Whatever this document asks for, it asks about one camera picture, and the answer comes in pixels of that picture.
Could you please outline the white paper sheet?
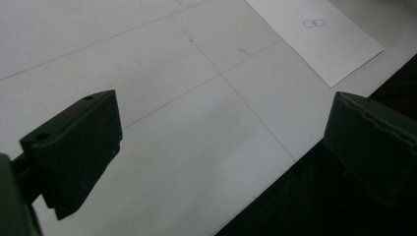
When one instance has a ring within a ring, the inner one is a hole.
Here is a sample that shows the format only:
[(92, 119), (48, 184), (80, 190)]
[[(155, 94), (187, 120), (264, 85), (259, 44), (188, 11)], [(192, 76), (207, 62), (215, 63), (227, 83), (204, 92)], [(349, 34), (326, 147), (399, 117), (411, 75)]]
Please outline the white paper sheet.
[(245, 0), (329, 87), (384, 51), (328, 0)]

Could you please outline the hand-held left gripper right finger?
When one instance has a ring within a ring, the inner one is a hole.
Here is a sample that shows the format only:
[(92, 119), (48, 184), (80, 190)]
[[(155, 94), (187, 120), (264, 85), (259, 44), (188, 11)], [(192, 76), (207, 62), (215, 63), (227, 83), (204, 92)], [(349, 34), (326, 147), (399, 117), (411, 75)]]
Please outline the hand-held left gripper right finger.
[(370, 98), (334, 95), (323, 143), (377, 201), (417, 209), (417, 121)]

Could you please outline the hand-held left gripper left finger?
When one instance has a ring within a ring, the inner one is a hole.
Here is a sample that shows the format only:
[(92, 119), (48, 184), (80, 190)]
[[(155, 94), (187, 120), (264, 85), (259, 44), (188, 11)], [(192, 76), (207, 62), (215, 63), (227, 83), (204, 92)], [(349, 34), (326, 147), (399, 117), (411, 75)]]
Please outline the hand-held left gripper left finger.
[(19, 179), (61, 220), (83, 205), (123, 139), (116, 91), (81, 98), (21, 139)]

